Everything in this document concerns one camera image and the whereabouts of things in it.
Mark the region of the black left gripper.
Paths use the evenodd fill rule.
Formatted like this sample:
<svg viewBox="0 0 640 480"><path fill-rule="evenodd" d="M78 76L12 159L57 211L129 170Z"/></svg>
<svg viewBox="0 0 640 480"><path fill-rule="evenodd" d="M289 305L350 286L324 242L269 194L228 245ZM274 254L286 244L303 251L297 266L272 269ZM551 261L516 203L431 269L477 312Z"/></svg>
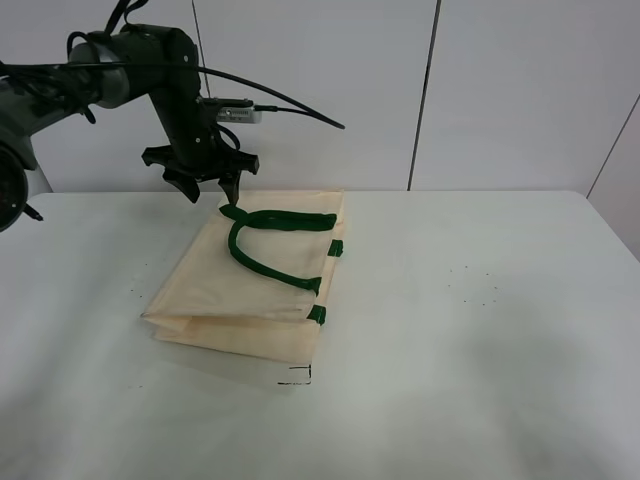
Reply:
<svg viewBox="0 0 640 480"><path fill-rule="evenodd" d="M239 200L241 172L256 174L259 159L241 151L237 143L228 145L222 128L201 104L201 97L177 94L153 94L152 105L158 114L169 144L148 147L142 153L145 165L161 165L162 178L178 189L191 203L200 197L197 181L219 179L218 185L229 204Z"/></svg>

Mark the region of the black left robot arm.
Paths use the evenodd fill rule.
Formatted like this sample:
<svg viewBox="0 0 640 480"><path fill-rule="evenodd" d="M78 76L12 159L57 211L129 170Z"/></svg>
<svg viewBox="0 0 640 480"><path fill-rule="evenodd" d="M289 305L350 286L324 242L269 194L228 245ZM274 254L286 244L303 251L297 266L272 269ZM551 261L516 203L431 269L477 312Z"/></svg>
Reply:
<svg viewBox="0 0 640 480"><path fill-rule="evenodd" d="M217 115L227 101L201 97L197 48L184 31L134 25L116 35L74 32L67 47L68 61L60 66L1 67L3 229L21 215L42 218L28 204L26 174L38 166L33 135L74 114L94 123L91 106L114 109L143 96L151 99L169 140L146 148L143 162L162 166L164 181L191 202L209 180L237 202L242 173L257 173L259 160L220 126Z"/></svg>

